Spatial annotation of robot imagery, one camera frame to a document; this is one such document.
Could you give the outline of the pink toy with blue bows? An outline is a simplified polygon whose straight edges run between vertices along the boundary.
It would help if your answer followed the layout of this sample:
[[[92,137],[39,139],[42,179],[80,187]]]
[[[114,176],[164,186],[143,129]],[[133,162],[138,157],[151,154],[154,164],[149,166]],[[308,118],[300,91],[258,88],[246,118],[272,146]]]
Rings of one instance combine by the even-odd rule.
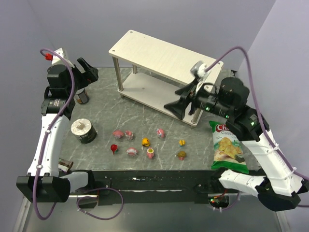
[[[162,128],[156,129],[156,134],[158,138],[164,138],[165,137],[165,131]]]

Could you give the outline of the pink toy with green hat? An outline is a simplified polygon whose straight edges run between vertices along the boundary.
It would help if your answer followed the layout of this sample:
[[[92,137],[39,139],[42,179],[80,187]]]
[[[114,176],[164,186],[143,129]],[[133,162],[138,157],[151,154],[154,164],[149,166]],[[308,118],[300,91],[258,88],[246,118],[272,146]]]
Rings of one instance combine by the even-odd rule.
[[[155,151],[153,148],[148,148],[147,151],[146,151],[146,155],[149,159],[152,159],[155,155]]]

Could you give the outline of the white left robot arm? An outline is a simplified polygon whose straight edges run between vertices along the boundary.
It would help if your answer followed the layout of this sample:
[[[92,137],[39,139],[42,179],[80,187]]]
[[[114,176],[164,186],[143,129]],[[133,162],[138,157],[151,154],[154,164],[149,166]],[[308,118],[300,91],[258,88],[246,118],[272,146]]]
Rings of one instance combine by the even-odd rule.
[[[70,193],[91,186],[94,183],[92,171],[79,170],[59,176],[58,160],[64,133],[75,107],[71,93],[87,87],[98,80],[98,70],[83,58],[78,58],[83,67],[80,72],[75,65],[62,63],[47,70],[49,85],[42,102],[42,129],[37,150],[25,176],[19,176],[17,188],[30,202],[64,203]]]

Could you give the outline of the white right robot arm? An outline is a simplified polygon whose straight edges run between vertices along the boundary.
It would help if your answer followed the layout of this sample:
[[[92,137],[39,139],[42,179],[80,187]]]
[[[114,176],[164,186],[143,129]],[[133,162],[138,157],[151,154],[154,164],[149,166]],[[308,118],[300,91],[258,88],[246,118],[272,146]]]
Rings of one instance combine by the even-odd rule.
[[[255,196],[275,212],[298,207],[299,195],[308,192],[309,182],[298,176],[294,168],[288,167],[266,120],[259,121],[257,111],[247,106],[249,89],[233,77],[224,78],[214,93],[203,88],[196,92],[197,86],[195,79],[176,90],[179,100],[165,104],[164,108],[180,120],[184,119],[188,105],[191,105],[190,115],[201,109],[225,118],[226,128],[250,150],[265,173],[264,176],[253,176],[221,168],[213,175],[215,186]]]

